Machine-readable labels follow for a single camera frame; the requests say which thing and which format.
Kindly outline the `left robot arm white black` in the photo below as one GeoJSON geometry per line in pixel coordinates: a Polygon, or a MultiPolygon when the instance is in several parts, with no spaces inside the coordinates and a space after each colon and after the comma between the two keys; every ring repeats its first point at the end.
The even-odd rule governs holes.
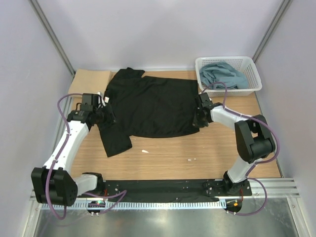
{"type": "Polygon", "coordinates": [[[107,107],[94,111],[71,111],[66,121],[66,129],[54,152],[43,167],[35,167],[31,180],[36,199],[49,208],[72,206],[78,196],[89,192],[100,197],[105,191],[100,173],[86,172],[78,178],[70,175],[77,152],[91,127],[94,125],[114,125],[115,117],[107,107]]]}

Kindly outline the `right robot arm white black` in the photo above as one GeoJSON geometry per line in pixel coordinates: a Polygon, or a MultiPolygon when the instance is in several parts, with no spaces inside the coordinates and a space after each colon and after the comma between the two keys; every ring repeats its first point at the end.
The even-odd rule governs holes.
{"type": "Polygon", "coordinates": [[[195,102],[194,127],[203,128],[216,122],[235,132],[238,158],[224,173],[222,188],[227,195],[236,195],[255,165],[275,151],[272,132],[264,116],[244,115],[227,108],[223,103],[213,103],[207,93],[199,94],[195,102]]]}

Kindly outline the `black t shirt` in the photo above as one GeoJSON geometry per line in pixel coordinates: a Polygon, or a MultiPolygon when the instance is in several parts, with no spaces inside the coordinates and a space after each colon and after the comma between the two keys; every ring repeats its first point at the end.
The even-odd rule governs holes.
{"type": "Polygon", "coordinates": [[[105,97],[109,98],[115,121],[98,128],[108,157],[131,149],[131,136],[172,138],[199,132],[193,126],[197,82],[144,73],[120,69],[107,85],[105,97]]]}

